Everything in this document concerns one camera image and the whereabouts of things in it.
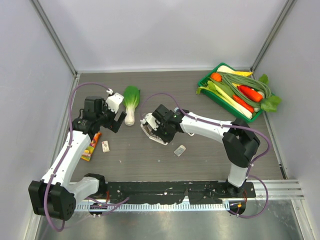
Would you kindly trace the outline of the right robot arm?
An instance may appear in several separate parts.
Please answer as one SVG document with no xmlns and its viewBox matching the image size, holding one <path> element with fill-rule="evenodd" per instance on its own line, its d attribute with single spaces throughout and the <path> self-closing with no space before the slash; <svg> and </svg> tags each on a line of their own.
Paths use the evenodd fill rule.
<svg viewBox="0 0 320 240">
<path fill-rule="evenodd" d="M 169 110 L 164 105 L 144 117 L 151 137 L 163 145 L 171 142 L 176 133 L 200 135 L 223 144 L 230 172 L 226 180 L 226 193 L 233 198 L 244 191 L 250 161 L 261 144 L 248 124 L 240 118 L 220 121 L 202 117 L 188 110 Z"/>
</svg>

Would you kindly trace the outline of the staples tray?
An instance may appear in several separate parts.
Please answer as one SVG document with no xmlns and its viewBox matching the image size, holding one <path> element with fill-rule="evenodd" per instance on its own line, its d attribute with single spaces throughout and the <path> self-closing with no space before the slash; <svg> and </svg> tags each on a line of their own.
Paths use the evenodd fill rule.
<svg viewBox="0 0 320 240">
<path fill-rule="evenodd" d="M 186 147 L 184 145 L 180 145 L 175 151 L 174 154 L 177 157 L 180 157 L 186 151 Z"/>
</svg>

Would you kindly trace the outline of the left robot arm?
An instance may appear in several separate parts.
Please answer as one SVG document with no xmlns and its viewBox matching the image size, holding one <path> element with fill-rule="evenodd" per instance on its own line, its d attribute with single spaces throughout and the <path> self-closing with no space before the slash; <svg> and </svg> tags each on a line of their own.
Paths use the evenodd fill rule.
<svg viewBox="0 0 320 240">
<path fill-rule="evenodd" d="M 33 180 L 29 187 L 33 212 L 40 216 L 67 221 L 73 215 L 77 203 L 89 196 L 100 200 L 107 192 L 105 177 L 88 173 L 77 183 L 71 184 L 73 172 L 101 127 L 117 133 L 126 113 L 116 118 L 124 97 L 114 93 L 107 99 L 100 96 L 88 96 L 79 116 L 72 121 L 72 128 L 67 134 L 59 155 L 41 178 Z"/>
</svg>

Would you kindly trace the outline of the staples box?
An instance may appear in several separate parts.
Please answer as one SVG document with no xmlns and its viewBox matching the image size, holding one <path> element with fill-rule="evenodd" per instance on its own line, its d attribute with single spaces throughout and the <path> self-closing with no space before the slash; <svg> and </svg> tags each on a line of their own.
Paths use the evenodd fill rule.
<svg viewBox="0 0 320 240">
<path fill-rule="evenodd" d="M 107 153 L 110 151 L 109 142 L 107 140 L 101 142 L 102 152 Z"/>
</svg>

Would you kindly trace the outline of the white stapler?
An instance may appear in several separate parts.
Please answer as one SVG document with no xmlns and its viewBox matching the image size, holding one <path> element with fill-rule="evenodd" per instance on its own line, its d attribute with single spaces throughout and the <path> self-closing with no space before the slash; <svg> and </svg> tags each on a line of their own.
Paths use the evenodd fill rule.
<svg viewBox="0 0 320 240">
<path fill-rule="evenodd" d="M 145 135 L 152 141 L 159 143 L 161 145 L 166 146 L 168 143 L 164 142 L 160 137 L 156 136 L 153 132 L 152 132 L 152 128 L 150 127 L 149 124 L 147 123 L 141 123 L 140 127 L 142 129 L 142 131 L 145 133 Z"/>
</svg>

